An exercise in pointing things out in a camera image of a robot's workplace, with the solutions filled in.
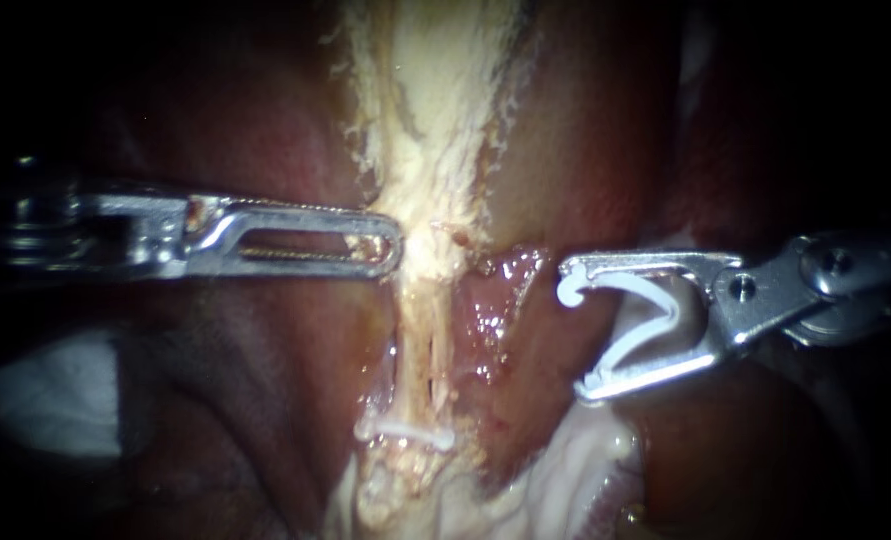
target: small screw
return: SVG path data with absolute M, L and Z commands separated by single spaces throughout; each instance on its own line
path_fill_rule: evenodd
M 852 257 L 844 249 L 830 249 L 822 256 L 822 270 L 840 276 L 852 269 Z
M 748 302 L 755 296 L 755 280 L 747 274 L 735 276 L 728 285 L 728 292 L 739 302 Z

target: clip applier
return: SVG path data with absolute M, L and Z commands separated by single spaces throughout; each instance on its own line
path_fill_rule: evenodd
M 699 250 L 632 250 L 574 255 L 559 265 L 559 301 L 576 307 L 583 291 L 622 289 L 652 300 L 663 316 L 605 350 L 575 383 L 587 405 L 742 356 L 766 333 L 781 330 L 806 346 L 839 346 L 891 327 L 891 233 L 830 232 L 799 236 L 774 258 L 749 267 L 738 254 Z M 701 291 L 708 325 L 686 351 L 634 363 L 628 353 L 668 333 L 677 302 L 644 278 L 676 275 Z

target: metal instrument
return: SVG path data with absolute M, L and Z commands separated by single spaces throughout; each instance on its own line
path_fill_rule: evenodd
M 621 288 L 616 276 L 630 274 L 685 278 L 698 287 L 708 309 L 705 333 L 688 350 L 633 363 L 616 361 L 627 351 L 606 350 L 575 384 L 588 405 L 741 357 L 773 331 L 806 346 L 841 346 L 891 328 L 891 232 L 799 236 L 757 266 L 736 253 L 699 250 L 586 253 L 565 259 L 559 274 L 558 297 L 570 307 L 581 303 L 583 291 Z M 663 309 L 664 320 L 645 329 L 647 339 L 666 333 L 677 320 L 676 306 Z
M 323 242 L 308 233 L 335 235 L 341 249 L 314 249 Z M 401 255 L 398 224 L 357 210 L 125 181 L 0 192 L 0 290 L 195 276 L 376 279 Z

